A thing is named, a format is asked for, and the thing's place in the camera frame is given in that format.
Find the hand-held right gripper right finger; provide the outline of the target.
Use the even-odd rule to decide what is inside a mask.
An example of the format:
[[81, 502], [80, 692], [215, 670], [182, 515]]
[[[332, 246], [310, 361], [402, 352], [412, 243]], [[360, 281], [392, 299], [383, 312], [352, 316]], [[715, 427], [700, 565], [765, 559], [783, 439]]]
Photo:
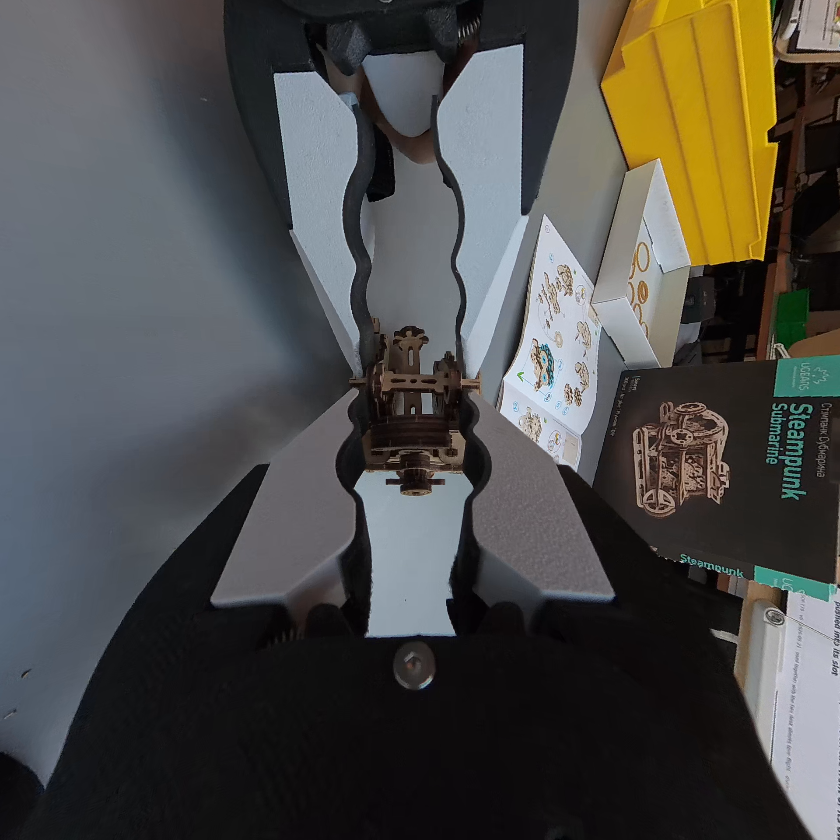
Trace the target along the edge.
[[531, 629], [549, 602], [608, 604], [615, 592], [560, 468], [483, 397], [461, 399], [471, 485], [450, 572], [449, 619], [474, 633], [513, 604]]

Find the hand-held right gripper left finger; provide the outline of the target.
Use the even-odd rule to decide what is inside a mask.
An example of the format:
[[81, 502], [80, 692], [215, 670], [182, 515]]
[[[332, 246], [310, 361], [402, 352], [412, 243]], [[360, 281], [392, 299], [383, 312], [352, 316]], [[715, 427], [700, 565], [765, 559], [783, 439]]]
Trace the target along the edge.
[[213, 592], [215, 607], [280, 605], [294, 624], [332, 604], [359, 635], [371, 615], [371, 543], [355, 489], [368, 405], [350, 388], [269, 463]]

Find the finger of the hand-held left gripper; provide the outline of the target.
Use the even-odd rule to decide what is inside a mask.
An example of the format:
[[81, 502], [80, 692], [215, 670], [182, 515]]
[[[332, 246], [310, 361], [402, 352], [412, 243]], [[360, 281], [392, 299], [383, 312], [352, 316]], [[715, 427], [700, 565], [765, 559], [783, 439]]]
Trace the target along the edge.
[[317, 71], [276, 73], [292, 240], [354, 375], [375, 357], [367, 300], [375, 226], [366, 195], [375, 137], [361, 82], [334, 89]]
[[458, 209], [451, 255], [456, 355], [476, 377], [529, 216], [522, 213], [523, 44], [476, 52], [434, 111], [435, 153]]

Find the wooden submarine model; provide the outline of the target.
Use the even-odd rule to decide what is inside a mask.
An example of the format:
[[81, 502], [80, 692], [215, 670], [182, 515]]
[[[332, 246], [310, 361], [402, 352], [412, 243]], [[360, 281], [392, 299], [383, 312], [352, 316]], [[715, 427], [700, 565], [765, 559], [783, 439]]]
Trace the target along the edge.
[[481, 378], [465, 376], [448, 351], [421, 372], [419, 356], [428, 343], [423, 329], [405, 326], [389, 337], [372, 319], [377, 348], [374, 362], [350, 385], [369, 408], [363, 433], [365, 471], [394, 473], [389, 487], [407, 497], [425, 497], [445, 484], [447, 474], [461, 474], [466, 440], [459, 429], [463, 396], [481, 393]]

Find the grey desk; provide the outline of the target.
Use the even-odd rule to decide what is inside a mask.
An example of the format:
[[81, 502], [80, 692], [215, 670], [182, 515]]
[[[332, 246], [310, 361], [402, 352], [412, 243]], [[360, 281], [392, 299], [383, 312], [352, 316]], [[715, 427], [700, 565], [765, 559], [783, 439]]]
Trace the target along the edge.
[[[239, 115], [225, 2], [2, 2], [2, 753], [44, 784], [150, 579], [354, 374]], [[629, 2], [578, 2], [570, 85], [479, 376], [496, 401], [542, 217], [593, 280], [627, 171], [601, 79]], [[327, 50], [374, 132], [367, 301], [456, 351], [434, 111], [477, 49]]]

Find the black model kit box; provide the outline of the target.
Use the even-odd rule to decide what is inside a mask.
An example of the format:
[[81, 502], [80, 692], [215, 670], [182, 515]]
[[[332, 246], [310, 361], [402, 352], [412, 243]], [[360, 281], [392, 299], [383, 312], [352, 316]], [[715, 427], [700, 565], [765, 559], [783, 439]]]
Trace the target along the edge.
[[625, 371], [594, 489], [657, 553], [837, 582], [839, 359]]

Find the illustrated instruction booklet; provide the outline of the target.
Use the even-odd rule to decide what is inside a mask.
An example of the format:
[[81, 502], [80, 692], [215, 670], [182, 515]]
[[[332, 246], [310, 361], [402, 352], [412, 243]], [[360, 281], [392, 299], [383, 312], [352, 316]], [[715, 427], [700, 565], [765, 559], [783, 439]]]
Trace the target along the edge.
[[593, 290], [558, 230], [542, 216], [521, 340], [497, 406], [557, 465], [573, 469], [596, 401], [602, 326]]

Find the white cardboard box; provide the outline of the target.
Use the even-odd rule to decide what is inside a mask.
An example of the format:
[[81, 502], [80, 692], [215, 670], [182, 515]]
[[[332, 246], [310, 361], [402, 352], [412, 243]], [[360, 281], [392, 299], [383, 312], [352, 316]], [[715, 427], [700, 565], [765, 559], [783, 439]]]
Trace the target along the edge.
[[690, 268], [661, 162], [629, 171], [592, 297], [628, 369], [672, 365]]

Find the yellow plastic bin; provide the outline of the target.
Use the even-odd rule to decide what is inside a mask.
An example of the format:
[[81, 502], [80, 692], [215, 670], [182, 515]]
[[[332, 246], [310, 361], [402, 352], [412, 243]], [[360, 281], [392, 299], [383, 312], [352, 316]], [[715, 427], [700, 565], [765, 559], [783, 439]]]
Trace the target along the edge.
[[601, 89], [628, 167], [660, 160], [692, 264], [762, 260], [777, 158], [770, 3], [630, 2]]

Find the printed instruction sheet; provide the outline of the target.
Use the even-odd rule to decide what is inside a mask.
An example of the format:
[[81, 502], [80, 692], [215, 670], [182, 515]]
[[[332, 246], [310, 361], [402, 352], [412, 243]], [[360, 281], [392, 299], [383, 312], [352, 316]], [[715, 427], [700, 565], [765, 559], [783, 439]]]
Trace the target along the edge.
[[806, 829], [839, 838], [839, 594], [789, 595], [771, 763]]

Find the green plastic bin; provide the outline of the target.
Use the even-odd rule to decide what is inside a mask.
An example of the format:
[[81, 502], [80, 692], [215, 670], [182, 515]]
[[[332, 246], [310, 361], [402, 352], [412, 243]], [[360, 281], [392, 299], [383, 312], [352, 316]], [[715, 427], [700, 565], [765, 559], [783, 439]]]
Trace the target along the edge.
[[787, 350], [806, 338], [810, 312], [810, 290], [793, 290], [778, 296], [774, 324], [775, 342]]

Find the white paper sheet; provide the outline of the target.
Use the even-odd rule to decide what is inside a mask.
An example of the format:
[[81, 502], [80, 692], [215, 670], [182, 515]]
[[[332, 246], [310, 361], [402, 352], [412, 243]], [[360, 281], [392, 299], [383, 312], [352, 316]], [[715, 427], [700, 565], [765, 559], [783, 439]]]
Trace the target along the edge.
[[790, 64], [838, 65], [839, 2], [777, 2], [773, 53], [776, 60]]

